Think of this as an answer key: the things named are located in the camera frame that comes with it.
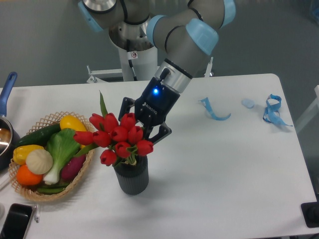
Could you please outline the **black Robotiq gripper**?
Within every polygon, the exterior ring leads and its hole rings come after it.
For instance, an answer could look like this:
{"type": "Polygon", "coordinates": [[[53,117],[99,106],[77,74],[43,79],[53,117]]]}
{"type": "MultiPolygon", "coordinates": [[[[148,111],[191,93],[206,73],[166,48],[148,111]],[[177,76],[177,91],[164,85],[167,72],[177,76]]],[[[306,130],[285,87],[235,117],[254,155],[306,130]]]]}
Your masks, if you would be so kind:
{"type": "Polygon", "coordinates": [[[125,114],[135,113],[136,120],[147,125],[144,129],[144,139],[157,144],[172,133],[164,121],[179,97],[179,93],[153,77],[138,99],[123,98],[118,119],[121,120],[125,114]],[[158,133],[150,137],[154,126],[157,125],[158,133]]]}

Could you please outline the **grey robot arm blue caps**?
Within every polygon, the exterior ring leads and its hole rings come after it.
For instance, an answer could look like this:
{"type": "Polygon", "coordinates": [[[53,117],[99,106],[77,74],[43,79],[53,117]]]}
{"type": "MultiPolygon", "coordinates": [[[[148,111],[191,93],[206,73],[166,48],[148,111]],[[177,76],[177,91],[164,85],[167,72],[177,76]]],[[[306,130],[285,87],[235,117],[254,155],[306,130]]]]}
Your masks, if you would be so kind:
{"type": "Polygon", "coordinates": [[[234,19],[234,1],[191,0],[174,16],[152,16],[147,0],[81,0],[78,6],[93,31],[108,30],[123,79],[148,82],[138,99],[123,99],[119,115],[134,110],[145,139],[161,141],[171,133],[167,114],[207,63],[217,30],[234,19]]]}

